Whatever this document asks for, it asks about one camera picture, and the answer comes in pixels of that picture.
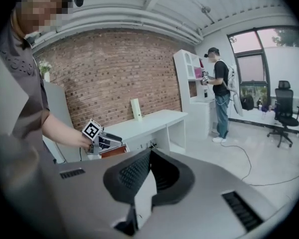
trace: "bottle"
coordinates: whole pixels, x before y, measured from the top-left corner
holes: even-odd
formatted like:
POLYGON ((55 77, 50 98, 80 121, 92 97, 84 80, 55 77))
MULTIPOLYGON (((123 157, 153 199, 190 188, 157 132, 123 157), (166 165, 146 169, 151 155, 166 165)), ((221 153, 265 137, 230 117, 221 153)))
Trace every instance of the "bottle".
POLYGON ((261 100, 260 99, 257 101, 257 107, 259 107, 259 105, 261 105, 261 100))

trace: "white backpack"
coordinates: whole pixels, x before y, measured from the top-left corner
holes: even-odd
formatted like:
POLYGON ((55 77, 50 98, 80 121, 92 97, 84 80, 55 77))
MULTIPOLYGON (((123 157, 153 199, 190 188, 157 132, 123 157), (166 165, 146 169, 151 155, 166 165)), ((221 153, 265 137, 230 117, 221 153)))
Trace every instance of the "white backpack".
POLYGON ((237 87, 239 86, 237 69, 234 69, 231 66, 227 65, 226 62, 222 59, 219 59, 218 61, 224 62, 228 68, 228 84, 226 84, 224 81, 223 81, 223 84, 225 85, 226 89, 234 92, 235 94, 237 94, 239 96, 239 90, 237 89, 237 87))
POLYGON ((231 66, 225 65, 228 68, 228 84, 226 84, 223 81, 223 84, 225 85, 226 89, 229 91, 233 92, 232 100, 234 102, 234 107, 236 110, 236 113, 239 114, 240 116, 243 116, 243 108, 241 106, 240 98, 239 98, 239 78, 238 78, 238 73, 236 68, 232 68, 231 66))

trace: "person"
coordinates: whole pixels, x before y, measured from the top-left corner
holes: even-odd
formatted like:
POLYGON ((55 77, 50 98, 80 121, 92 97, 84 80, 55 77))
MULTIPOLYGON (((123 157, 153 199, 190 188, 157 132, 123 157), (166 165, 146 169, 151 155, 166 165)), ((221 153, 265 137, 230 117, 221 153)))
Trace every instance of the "person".
POLYGON ((49 111, 43 80, 25 37, 48 26, 71 6, 72 0, 19 0, 0 34, 0 56, 29 96, 12 135, 27 141, 51 160, 53 156, 43 142, 43 135, 57 143, 84 149, 92 142, 49 111))
POLYGON ((215 93, 216 113, 217 113, 217 132, 218 137, 213 138, 213 142, 225 142, 228 128, 227 109, 230 100, 230 91, 225 87, 224 82, 228 85, 228 67, 223 61, 220 61, 219 50, 215 47, 210 48, 207 53, 208 61, 215 63, 215 79, 208 80, 204 84, 213 85, 215 93))

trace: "pink box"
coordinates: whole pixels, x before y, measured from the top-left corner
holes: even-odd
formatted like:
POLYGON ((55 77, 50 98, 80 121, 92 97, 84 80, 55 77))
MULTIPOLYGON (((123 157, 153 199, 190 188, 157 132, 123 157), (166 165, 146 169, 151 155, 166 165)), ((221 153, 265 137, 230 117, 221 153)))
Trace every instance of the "pink box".
POLYGON ((201 68, 200 67, 196 67, 196 68, 194 68, 194 71, 195 71, 195 77, 196 77, 196 79, 200 79, 202 77, 201 68))

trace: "white sneakers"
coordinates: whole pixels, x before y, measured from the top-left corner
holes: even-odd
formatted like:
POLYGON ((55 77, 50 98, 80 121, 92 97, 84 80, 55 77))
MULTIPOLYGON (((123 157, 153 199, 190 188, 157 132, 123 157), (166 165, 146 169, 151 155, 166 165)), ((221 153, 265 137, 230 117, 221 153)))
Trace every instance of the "white sneakers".
POLYGON ((216 143, 226 142, 226 139, 221 138, 221 137, 216 137, 216 138, 213 138, 213 142, 216 142, 216 143))

